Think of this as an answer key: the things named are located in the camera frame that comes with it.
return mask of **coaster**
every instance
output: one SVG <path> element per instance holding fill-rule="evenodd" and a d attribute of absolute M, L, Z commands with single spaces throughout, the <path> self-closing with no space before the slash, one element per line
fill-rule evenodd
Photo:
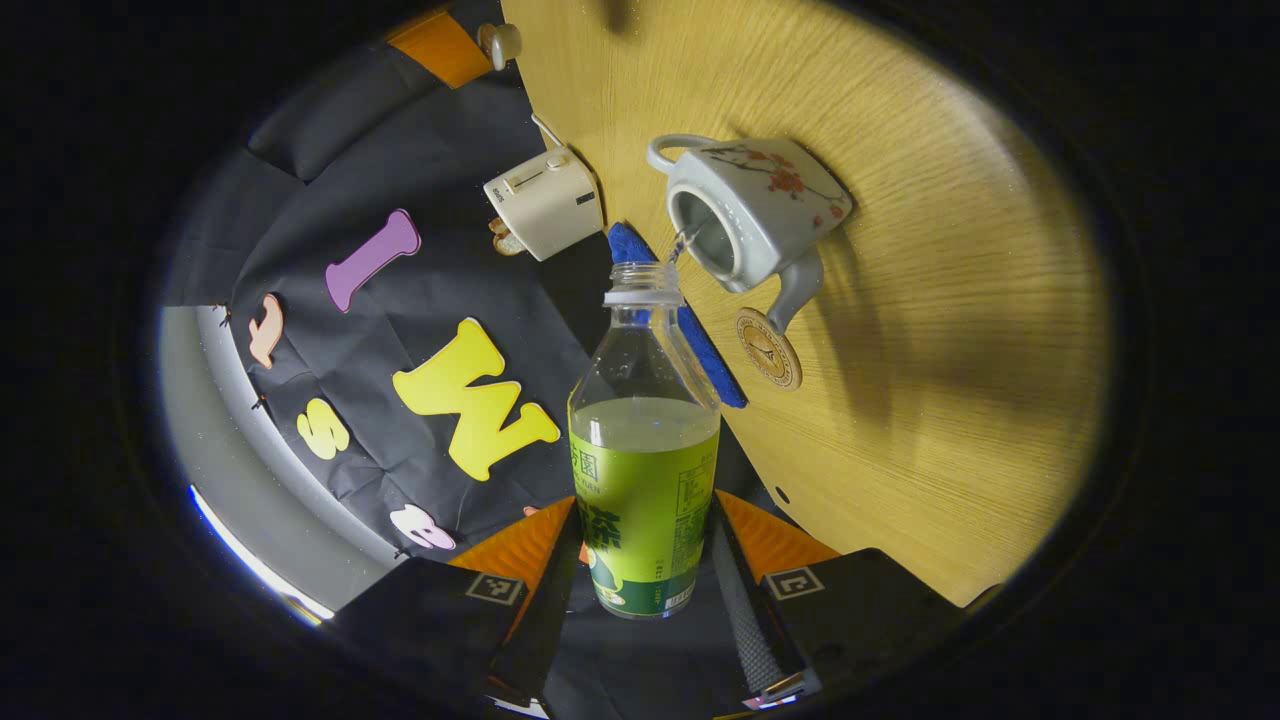
<path fill-rule="evenodd" d="M 769 320 L 759 310 L 742 307 L 737 311 L 737 340 L 742 350 L 769 382 L 785 391 L 800 387 L 800 359 L 786 337 L 773 332 Z"/>

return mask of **teapot spout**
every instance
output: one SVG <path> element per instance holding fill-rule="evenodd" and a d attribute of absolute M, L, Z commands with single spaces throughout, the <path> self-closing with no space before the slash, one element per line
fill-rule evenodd
<path fill-rule="evenodd" d="M 778 291 L 778 299 L 773 301 L 773 307 L 769 307 L 765 316 L 773 332 L 786 334 L 791 318 L 795 318 L 804 304 L 813 300 L 822 287 L 822 258 L 810 247 L 778 272 L 778 277 L 782 279 L 782 290 Z"/>

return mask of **plastic bottle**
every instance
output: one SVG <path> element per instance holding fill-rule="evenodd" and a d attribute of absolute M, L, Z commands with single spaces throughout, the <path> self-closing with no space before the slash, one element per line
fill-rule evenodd
<path fill-rule="evenodd" d="M 570 454 L 595 594 L 627 619 L 689 603 L 719 443 L 719 402 L 680 332 L 669 263 L 613 266 L 609 332 L 570 395 Z"/>

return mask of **black fabric backdrop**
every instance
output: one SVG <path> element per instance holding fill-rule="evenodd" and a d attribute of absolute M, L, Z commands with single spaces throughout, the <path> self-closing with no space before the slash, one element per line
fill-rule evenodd
<path fill-rule="evenodd" d="M 497 4 L 456 17 L 474 29 L 500 20 Z M 197 183 L 174 224 L 170 305 L 224 304 L 253 387 L 294 454 L 356 518 L 407 553 L 447 561 L 538 507 L 573 492 L 564 402 L 608 325 L 603 234 L 547 263 L 499 256 L 481 184 L 544 150 L 515 70 L 451 91 L 398 51 L 360 47 L 296 88 L 248 129 Z M 404 209 L 421 249 L 376 273 L 347 314 L 324 270 Z M 248 319 L 275 295 L 284 334 L 268 370 L 248 355 Z M 475 318 L 518 380 L 516 407 L 540 404 L 559 425 L 476 482 L 448 457 L 456 415 L 419 416 L 392 374 L 411 370 Z M 333 460 L 297 433 L 312 398 L 351 432 Z M 717 487 L 773 507 L 741 447 L 722 432 Z M 390 523 L 406 503 L 426 510 L 457 542 L 412 543 Z M 553 710 L 582 717 L 699 717 L 740 710 L 745 687 L 719 588 L 704 553 L 690 606 L 662 623 L 604 612 L 580 568 L 559 652 L 547 683 Z"/>

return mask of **foam letter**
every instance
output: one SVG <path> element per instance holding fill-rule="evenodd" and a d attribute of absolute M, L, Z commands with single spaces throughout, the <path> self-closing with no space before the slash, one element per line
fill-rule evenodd
<path fill-rule="evenodd" d="M 396 395 L 419 415 L 460 414 L 449 457 L 476 480 L 489 466 L 534 441 L 556 442 L 559 428 L 535 402 L 520 406 L 520 419 L 502 427 L 520 398 L 520 383 L 467 387 L 507 366 L 502 354 L 474 318 L 458 323 L 458 334 L 415 370 L 392 375 Z"/>
<path fill-rule="evenodd" d="M 248 354 L 270 370 L 271 351 L 275 350 L 275 343 L 280 342 L 280 336 L 284 334 L 284 313 L 280 310 L 280 301 L 274 295 L 262 299 L 262 307 L 266 309 L 266 316 L 262 318 L 261 325 L 253 318 L 248 319 Z"/>
<path fill-rule="evenodd" d="M 426 510 L 416 505 L 406 505 L 404 510 L 392 511 L 392 524 L 396 529 L 408 536 L 408 539 L 422 547 L 439 547 L 453 550 L 457 543 L 440 528 L 435 527 L 435 520 L 426 514 Z"/>
<path fill-rule="evenodd" d="M 396 210 L 387 218 L 387 224 L 378 234 L 365 241 L 358 250 L 342 263 L 330 263 L 324 272 L 324 283 L 329 297 L 338 310 L 351 310 L 351 297 L 360 286 L 374 277 L 378 270 L 401 255 L 412 255 L 422 246 L 422 238 L 404 210 Z"/>
<path fill-rule="evenodd" d="M 342 427 L 338 414 L 319 397 L 307 402 L 307 411 L 298 415 L 298 434 L 321 460 L 333 460 L 339 450 L 351 445 L 351 433 Z"/>

